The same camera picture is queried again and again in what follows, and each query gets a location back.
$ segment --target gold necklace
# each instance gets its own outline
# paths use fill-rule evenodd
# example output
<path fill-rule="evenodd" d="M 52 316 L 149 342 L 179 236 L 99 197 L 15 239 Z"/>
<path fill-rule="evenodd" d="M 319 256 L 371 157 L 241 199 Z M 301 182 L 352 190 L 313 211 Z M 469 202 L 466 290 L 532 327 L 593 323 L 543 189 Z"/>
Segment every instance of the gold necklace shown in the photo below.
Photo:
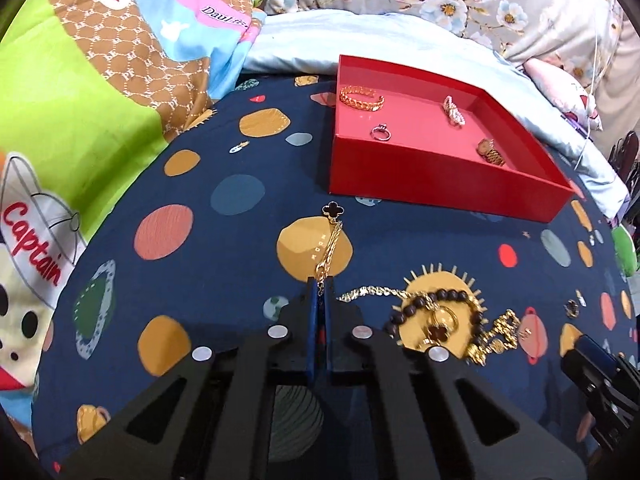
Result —
<path fill-rule="evenodd" d="M 316 265 L 316 282 L 318 282 L 318 295 L 324 292 L 324 281 L 330 275 L 331 260 L 334 256 L 335 247 L 338 243 L 338 238 L 342 233 L 342 221 L 338 218 L 344 213 L 344 208 L 338 205 L 337 202 L 329 202 L 322 208 L 322 214 L 327 217 L 329 225 L 331 227 L 331 235 L 327 242 L 322 260 Z M 403 303 L 414 301 L 417 298 L 421 298 L 420 302 L 424 304 L 425 308 L 435 312 L 442 307 L 438 305 L 436 301 L 433 301 L 431 294 L 428 291 L 413 291 L 399 290 L 397 288 L 389 288 L 388 286 L 376 286 L 367 285 L 359 288 L 354 288 L 349 292 L 345 292 L 340 295 L 337 300 L 349 303 L 350 301 L 363 298 L 365 296 L 394 296 Z M 474 312 L 483 313 L 487 309 L 480 305 L 479 301 L 474 296 L 465 298 L 468 306 Z M 494 320 L 490 330 L 483 331 L 476 336 L 475 340 L 469 342 L 465 350 L 465 358 L 474 362 L 477 365 L 484 366 L 486 364 L 486 358 L 489 354 L 502 354 L 505 350 L 514 350 L 518 347 L 518 339 L 516 333 L 520 326 L 520 320 L 516 316 L 513 310 L 509 309 L 505 311 Z M 433 340 L 427 336 L 420 350 L 426 351 L 431 346 L 439 345 L 439 341 Z"/>

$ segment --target red circle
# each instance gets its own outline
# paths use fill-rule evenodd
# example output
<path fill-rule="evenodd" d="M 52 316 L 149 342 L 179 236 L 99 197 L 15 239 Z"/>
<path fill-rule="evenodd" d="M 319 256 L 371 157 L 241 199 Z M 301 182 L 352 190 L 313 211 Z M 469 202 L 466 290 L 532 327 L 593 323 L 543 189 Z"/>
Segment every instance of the red circle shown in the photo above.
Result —
<path fill-rule="evenodd" d="M 140 222 L 133 248 L 143 260 L 159 260 L 177 250 L 193 225 L 193 212 L 185 205 L 156 209 Z"/>
<path fill-rule="evenodd" d="M 505 267 L 515 267 L 518 264 L 518 255 L 509 244 L 502 244 L 498 248 L 498 256 Z"/>

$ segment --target bed sheet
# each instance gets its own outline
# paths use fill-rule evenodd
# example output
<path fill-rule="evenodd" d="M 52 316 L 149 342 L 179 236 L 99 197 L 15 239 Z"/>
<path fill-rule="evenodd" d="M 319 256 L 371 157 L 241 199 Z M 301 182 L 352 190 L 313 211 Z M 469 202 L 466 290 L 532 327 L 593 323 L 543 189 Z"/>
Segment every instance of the bed sheet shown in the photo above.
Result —
<path fill-rule="evenodd" d="M 333 262 L 338 293 L 405 288 L 431 264 L 473 279 L 489 319 L 511 308 L 530 328 L 518 349 L 491 355 L 478 373 L 586 455 L 575 438 L 586 409 L 560 371 L 559 353 L 583 332 L 635 364 L 637 332 L 606 220 L 580 178 L 551 150 L 576 195 L 548 225 L 330 196 L 334 92 L 332 78 L 245 81 L 117 203 L 60 297 L 40 364 L 33 436 L 47 469 L 91 435 L 85 416 L 95 422 L 116 413 L 196 348 L 220 351 L 271 324 L 313 274 L 312 256 L 328 233 L 321 210 L 331 200 L 344 208 Z M 577 294 L 586 306 L 569 319 L 564 304 L 578 302 Z M 366 323 L 380 327 L 392 301 L 358 304 Z M 297 421 L 308 432 L 281 441 L 280 456 L 305 452 L 296 448 L 305 438 L 315 443 L 274 467 L 306 463 L 305 477 L 373 478 L 362 391 L 320 388 L 316 399 L 316 422 Z"/>
<path fill-rule="evenodd" d="M 268 16 L 244 69 L 335 75 L 341 55 L 413 66 L 484 89 L 541 142 L 577 165 L 607 218 L 615 218 L 628 200 L 626 186 L 607 159 L 593 143 L 585 144 L 529 77 L 497 52 L 416 16 L 358 16 L 329 9 Z"/>

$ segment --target gold ring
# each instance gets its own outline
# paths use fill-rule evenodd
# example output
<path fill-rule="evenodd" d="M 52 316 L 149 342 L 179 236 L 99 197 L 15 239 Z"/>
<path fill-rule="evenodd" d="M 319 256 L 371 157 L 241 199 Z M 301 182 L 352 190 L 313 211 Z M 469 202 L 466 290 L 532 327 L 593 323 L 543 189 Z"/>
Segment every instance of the gold ring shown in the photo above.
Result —
<path fill-rule="evenodd" d="M 358 99 L 354 99 L 353 97 L 349 97 L 349 94 L 357 94 L 364 95 L 366 97 L 376 97 L 376 91 L 370 88 L 365 88 L 364 86 L 345 86 L 340 90 L 339 99 L 341 102 L 346 104 L 348 107 L 356 108 L 356 110 L 366 110 L 367 112 L 375 112 L 382 108 L 382 105 L 385 103 L 385 98 L 381 96 L 378 97 L 378 100 L 371 103 L 368 101 L 361 101 Z"/>
<path fill-rule="evenodd" d="M 447 323 L 442 323 L 436 319 L 436 313 L 443 311 L 449 314 L 453 322 L 453 327 Z M 460 323 L 458 322 L 458 316 L 448 306 L 438 306 L 438 308 L 431 310 L 431 323 L 428 327 L 429 338 L 436 342 L 446 342 L 451 334 L 458 331 Z"/>

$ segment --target red box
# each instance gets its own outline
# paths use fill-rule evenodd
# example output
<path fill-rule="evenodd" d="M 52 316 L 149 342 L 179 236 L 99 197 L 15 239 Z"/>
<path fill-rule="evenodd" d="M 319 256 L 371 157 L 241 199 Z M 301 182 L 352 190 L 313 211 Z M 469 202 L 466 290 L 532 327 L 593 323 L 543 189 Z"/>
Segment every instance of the red box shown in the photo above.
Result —
<path fill-rule="evenodd" d="M 337 101 L 330 193 L 539 222 L 550 222 L 574 193 L 538 140 L 481 88 L 395 63 L 340 56 L 337 94 L 349 85 L 375 89 L 385 103 L 367 112 Z M 450 124 L 442 110 L 449 95 L 465 126 Z M 392 134 L 387 142 L 370 135 L 381 123 Z M 484 138 L 494 140 L 504 166 L 478 155 Z"/>

